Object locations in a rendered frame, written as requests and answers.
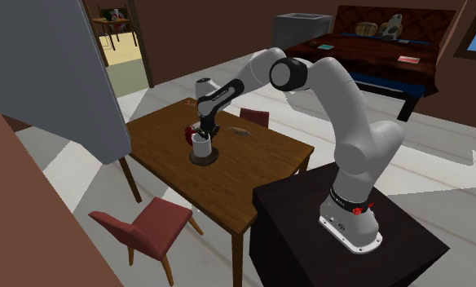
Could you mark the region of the dark bed with pillows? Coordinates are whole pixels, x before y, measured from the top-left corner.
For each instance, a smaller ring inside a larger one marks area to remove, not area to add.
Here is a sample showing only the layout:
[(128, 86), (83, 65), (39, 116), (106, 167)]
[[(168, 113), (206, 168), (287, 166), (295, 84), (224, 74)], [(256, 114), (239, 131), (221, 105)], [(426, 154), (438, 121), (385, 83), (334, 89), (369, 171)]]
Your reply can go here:
[(405, 101), (398, 119), (407, 121), (419, 99), (435, 85), (439, 45), (452, 10), (339, 6), (331, 33), (286, 49), (288, 57), (312, 63), (330, 56), (360, 90)]

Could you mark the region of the dark round coaster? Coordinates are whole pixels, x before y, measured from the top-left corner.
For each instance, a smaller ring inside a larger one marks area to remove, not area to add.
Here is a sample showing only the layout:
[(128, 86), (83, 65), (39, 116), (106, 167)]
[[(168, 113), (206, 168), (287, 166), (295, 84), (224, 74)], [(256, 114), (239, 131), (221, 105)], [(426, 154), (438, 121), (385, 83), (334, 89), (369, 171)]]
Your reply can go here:
[(219, 150), (217, 148), (212, 148), (211, 153), (207, 157), (197, 157), (194, 151), (190, 151), (189, 160), (196, 166), (209, 166), (218, 159), (218, 156)]

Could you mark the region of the dark robot stand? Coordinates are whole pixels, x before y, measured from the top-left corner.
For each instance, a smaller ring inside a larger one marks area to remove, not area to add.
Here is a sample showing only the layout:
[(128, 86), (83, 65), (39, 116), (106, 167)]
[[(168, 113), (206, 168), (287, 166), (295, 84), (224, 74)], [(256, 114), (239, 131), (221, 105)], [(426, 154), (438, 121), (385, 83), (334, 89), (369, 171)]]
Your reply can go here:
[(249, 256), (263, 287), (408, 287), (447, 251), (438, 237), (387, 196), (369, 199), (383, 236), (352, 254), (319, 222), (337, 165), (327, 164), (257, 187)]

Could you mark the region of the small wooden table with items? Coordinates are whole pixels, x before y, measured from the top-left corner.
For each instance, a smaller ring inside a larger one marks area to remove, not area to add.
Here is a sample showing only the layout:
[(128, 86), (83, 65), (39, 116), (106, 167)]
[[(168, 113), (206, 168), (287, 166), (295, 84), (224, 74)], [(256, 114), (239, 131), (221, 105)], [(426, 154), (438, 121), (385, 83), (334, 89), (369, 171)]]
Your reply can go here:
[(116, 47), (112, 36), (115, 35), (119, 42), (120, 33), (131, 33), (134, 45), (138, 45), (134, 25), (126, 4), (124, 4), (123, 7), (118, 8), (101, 8), (100, 6), (97, 6), (97, 8), (99, 11), (99, 17), (94, 18), (93, 21), (95, 24), (99, 24), (103, 27), (105, 35), (108, 37), (114, 51), (116, 50)]

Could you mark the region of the red chair with wooden legs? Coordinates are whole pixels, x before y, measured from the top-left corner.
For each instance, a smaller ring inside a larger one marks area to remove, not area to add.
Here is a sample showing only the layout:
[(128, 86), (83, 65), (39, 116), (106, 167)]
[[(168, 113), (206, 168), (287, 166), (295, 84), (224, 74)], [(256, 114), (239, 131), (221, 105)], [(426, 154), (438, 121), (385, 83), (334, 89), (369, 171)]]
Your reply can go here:
[(266, 128), (269, 127), (269, 117), (270, 117), (269, 112), (252, 110), (248, 108), (241, 108), (240, 117), (248, 121), (251, 121), (253, 123), (256, 123), (260, 126), (264, 126)]
[(159, 197), (154, 197), (132, 223), (122, 222), (102, 211), (89, 213), (94, 221), (127, 247), (130, 266), (134, 264), (135, 251), (161, 262), (170, 287), (174, 286), (167, 258), (170, 247), (188, 223), (201, 236), (204, 235), (192, 215), (190, 209)]

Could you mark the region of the brown wooden table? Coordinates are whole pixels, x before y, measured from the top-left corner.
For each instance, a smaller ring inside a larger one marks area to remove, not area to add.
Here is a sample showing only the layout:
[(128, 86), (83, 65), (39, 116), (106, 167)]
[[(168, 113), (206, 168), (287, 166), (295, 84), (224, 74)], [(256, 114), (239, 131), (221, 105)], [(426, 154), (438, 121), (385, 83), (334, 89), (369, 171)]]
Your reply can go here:
[[(227, 112), (215, 120), (218, 159), (189, 160), (185, 128), (198, 119), (185, 99), (130, 121), (130, 156), (231, 234), (232, 287), (242, 287), (244, 234), (257, 217), (253, 189), (306, 170), (312, 146)], [(229, 127), (247, 130), (239, 136)]]

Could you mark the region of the large grey flat panel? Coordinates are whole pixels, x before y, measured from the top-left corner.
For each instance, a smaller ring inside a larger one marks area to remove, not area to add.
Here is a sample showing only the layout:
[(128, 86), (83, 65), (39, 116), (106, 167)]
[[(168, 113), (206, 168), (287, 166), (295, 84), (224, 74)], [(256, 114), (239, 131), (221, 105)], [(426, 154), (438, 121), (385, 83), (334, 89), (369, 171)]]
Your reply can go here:
[(130, 136), (82, 0), (0, 0), (0, 113), (107, 165)]

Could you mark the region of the white mug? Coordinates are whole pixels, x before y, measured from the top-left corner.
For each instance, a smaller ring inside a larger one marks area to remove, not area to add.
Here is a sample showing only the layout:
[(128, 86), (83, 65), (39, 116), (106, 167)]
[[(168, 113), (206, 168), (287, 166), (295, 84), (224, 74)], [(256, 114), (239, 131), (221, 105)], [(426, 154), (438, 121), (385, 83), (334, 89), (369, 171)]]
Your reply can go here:
[(212, 152), (211, 138), (201, 136), (198, 133), (192, 135), (192, 148), (196, 157), (207, 157)]

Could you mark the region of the grey box cabinet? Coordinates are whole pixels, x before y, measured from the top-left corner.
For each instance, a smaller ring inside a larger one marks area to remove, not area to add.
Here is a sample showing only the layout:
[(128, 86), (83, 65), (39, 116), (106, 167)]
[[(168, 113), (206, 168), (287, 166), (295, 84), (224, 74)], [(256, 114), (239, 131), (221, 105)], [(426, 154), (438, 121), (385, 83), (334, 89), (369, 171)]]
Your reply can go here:
[(329, 33), (331, 15), (288, 13), (273, 21), (272, 46), (282, 50)]

